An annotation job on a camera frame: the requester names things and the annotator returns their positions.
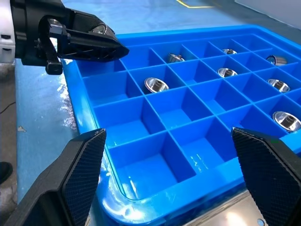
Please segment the blue compartment tray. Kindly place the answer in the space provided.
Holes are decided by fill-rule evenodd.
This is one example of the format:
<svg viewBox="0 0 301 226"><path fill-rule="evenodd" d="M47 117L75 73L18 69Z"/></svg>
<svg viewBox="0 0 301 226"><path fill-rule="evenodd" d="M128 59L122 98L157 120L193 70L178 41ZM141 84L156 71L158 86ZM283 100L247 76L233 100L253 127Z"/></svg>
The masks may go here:
<svg viewBox="0 0 301 226"><path fill-rule="evenodd" d="M120 60L63 61L80 133L106 129L96 205L107 226L179 226L244 189L233 127L278 137L301 157L301 129L288 132L272 117L283 111L301 120L301 44L252 25L119 40L129 48ZM185 61L168 63L169 53ZM287 64L272 65L270 55ZM223 78L219 68L238 74ZM169 90L151 93L149 77Z"/></svg>

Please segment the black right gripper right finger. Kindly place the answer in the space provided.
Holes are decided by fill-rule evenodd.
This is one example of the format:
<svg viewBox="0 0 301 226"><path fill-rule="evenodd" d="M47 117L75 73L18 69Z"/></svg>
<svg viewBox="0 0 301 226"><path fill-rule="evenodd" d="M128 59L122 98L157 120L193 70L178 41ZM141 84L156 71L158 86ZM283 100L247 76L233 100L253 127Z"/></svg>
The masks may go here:
<svg viewBox="0 0 301 226"><path fill-rule="evenodd" d="M278 137L233 127L244 181L268 226L301 226L301 158Z"/></svg>

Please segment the black shoe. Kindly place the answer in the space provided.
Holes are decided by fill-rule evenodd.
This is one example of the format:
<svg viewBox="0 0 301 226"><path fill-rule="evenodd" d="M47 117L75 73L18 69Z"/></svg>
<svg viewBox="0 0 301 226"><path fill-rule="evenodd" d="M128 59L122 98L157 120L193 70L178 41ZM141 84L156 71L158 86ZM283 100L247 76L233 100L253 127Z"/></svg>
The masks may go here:
<svg viewBox="0 0 301 226"><path fill-rule="evenodd" d="M12 172L13 166L10 162L0 162L0 185L11 176Z"/></svg>

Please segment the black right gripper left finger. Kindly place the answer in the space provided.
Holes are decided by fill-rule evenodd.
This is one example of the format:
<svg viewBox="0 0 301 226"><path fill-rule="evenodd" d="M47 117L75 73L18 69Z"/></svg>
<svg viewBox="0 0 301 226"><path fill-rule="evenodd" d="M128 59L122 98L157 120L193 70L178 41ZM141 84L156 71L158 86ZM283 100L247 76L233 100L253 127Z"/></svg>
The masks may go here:
<svg viewBox="0 0 301 226"><path fill-rule="evenodd" d="M71 139L4 226L84 226L99 183L105 140L105 129Z"/></svg>

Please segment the steel tray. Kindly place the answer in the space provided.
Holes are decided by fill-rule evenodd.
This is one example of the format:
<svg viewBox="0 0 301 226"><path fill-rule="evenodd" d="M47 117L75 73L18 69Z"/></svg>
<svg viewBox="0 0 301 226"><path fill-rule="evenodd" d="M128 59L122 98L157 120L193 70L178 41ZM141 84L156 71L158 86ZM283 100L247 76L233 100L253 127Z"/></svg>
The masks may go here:
<svg viewBox="0 0 301 226"><path fill-rule="evenodd" d="M269 226L249 191L244 190L183 226Z"/></svg>

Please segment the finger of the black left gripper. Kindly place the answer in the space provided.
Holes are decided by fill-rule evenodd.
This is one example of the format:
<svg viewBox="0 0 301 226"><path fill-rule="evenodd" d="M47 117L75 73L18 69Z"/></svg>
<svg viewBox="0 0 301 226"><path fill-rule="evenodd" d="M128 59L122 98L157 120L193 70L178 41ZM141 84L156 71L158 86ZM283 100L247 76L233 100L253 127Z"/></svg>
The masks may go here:
<svg viewBox="0 0 301 226"><path fill-rule="evenodd" d="M70 8L67 12L68 37L116 37L115 32L97 16Z"/></svg>
<svg viewBox="0 0 301 226"><path fill-rule="evenodd" d="M60 58L95 62L110 62L128 55L129 49L109 27L96 27L88 32L63 29L57 39Z"/></svg>

